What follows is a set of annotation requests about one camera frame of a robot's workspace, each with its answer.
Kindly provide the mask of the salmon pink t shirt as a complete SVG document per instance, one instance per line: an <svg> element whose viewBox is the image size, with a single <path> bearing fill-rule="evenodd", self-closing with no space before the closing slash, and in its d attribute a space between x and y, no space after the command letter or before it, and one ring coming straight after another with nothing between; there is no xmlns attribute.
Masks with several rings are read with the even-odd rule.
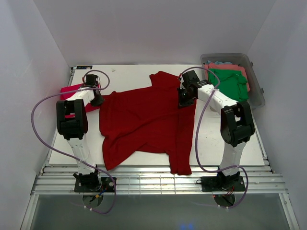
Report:
<svg viewBox="0 0 307 230"><path fill-rule="evenodd" d="M205 68L211 70L211 69L228 69L228 70L239 70L241 71L242 75L248 80L247 78L247 74L246 74L246 71L243 67L240 67L238 65L215 65L215 64L210 64L210 65L207 65L205 64Z"/></svg>

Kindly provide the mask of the blue label sticker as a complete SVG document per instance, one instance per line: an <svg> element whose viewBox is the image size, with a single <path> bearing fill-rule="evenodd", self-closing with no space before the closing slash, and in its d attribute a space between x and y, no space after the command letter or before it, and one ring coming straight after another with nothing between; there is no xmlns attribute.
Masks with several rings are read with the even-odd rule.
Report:
<svg viewBox="0 0 307 230"><path fill-rule="evenodd" d="M83 70L87 70L87 69L92 69L93 66L91 65L82 65L82 66L77 66L76 69L83 69Z"/></svg>

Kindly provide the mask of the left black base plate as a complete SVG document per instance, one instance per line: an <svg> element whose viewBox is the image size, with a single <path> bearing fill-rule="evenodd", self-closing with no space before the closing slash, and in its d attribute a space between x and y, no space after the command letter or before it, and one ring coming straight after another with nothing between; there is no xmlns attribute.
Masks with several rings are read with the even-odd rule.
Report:
<svg viewBox="0 0 307 230"><path fill-rule="evenodd" d="M100 177L96 181L81 182L76 179L74 186L74 192L76 193L113 193L115 191L115 185L117 178L113 177L113 180L109 177Z"/></svg>

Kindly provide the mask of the green t shirt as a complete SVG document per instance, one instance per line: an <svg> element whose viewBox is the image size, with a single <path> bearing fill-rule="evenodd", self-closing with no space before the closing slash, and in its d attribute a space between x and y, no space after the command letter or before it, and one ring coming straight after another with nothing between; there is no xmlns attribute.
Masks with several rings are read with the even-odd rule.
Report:
<svg viewBox="0 0 307 230"><path fill-rule="evenodd" d="M227 97L238 102L248 100L247 79L239 70L211 69L219 78L220 84L217 89Z"/></svg>

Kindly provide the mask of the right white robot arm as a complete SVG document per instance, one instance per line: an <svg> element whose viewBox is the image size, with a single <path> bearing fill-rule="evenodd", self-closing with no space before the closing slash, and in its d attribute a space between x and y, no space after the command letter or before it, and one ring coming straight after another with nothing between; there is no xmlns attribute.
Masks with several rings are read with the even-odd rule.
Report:
<svg viewBox="0 0 307 230"><path fill-rule="evenodd" d="M179 75L178 88L179 108L194 104L195 100L205 102L220 115L220 133L224 140L224 151L218 169L211 171L211 176L200 178L198 183L202 191L245 191L248 179L240 175L243 169L240 160L243 150L255 133L251 108L248 102L233 100L218 90L208 80L200 80L191 67Z"/></svg>

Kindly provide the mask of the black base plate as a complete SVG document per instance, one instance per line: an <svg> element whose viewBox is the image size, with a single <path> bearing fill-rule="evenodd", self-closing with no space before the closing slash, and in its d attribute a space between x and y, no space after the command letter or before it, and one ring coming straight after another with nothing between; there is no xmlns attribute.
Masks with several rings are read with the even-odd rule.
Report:
<svg viewBox="0 0 307 230"><path fill-rule="evenodd" d="M113 193L115 191L115 185L117 178L113 177L113 180L109 177L100 177L96 181L81 182L76 179L74 186L74 192L76 193Z"/></svg>
<svg viewBox="0 0 307 230"><path fill-rule="evenodd" d="M222 179L218 176L204 176L196 181L203 192L234 191L244 192L246 187L242 176L235 179Z"/></svg>

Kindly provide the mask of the clear plastic bin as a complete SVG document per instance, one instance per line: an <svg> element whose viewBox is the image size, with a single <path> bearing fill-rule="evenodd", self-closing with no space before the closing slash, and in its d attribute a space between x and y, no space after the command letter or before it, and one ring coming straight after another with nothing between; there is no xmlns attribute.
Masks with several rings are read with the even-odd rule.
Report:
<svg viewBox="0 0 307 230"><path fill-rule="evenodd" d="M246 71L250 91L248 92L248 102L252 110L261 108L265 105L263 89L259 86L257 77L253 70L253 63L247 55L242 53L213 53L201 55L201 63L205 66L207 61L232 62L234 65L243 67Z"/></svg>

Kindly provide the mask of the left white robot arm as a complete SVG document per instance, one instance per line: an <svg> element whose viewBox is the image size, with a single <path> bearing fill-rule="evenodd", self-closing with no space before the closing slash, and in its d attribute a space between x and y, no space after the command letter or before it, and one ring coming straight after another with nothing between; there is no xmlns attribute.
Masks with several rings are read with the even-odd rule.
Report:
<svg viewBox="0 0 307 230"><path fill-rule="evenodd" d="M99 86L99 77L87 74L79 88L80 91L56 103L58 133L68 142L74 157L77 158L78 175L89 175L85 180L85 186L93 192L101 188L102 180L94 175L96 164L86 141L88 132L86 107L99 107L104 102L98 90Z"/></svg>

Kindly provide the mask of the dark red t shirt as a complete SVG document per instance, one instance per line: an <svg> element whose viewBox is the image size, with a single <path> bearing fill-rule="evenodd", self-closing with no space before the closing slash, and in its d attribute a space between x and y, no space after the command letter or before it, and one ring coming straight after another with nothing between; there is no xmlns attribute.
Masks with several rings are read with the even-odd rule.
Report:
<svg viewBox="0 0 307 230"><path fill-rule="evenodd" d="M137 151L165 153L172 174L190 175L196 105L178 107L177 76L160 71L151 86L105 96L99 110L102 154L107 170Z"/></svg>

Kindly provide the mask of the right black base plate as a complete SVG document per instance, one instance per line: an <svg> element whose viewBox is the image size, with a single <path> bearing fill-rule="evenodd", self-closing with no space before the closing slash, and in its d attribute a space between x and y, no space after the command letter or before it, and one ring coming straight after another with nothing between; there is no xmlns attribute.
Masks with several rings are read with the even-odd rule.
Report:
<svg viewBox="0 0 307 230"><path fill-rule="evenodd" d="M218 176L204 176L196 181L203 192L234 191L244 192L246 187L242 176L235 179L222 179Z"/></svg>

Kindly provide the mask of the light blue t shirt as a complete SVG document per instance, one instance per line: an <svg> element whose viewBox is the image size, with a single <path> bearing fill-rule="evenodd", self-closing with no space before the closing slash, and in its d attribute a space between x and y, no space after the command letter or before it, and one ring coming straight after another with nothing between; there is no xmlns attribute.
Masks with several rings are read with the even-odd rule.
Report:
<svg viewBox="0 0 307 230"><path fill-rule="evenodd" d="M232 62L221 62L221 61L216 61L216 62L211 62L211 61L207 61L206 62L207 65L210 65L210 64L215 64L215 65L232 65L233 63Z"/></svg>

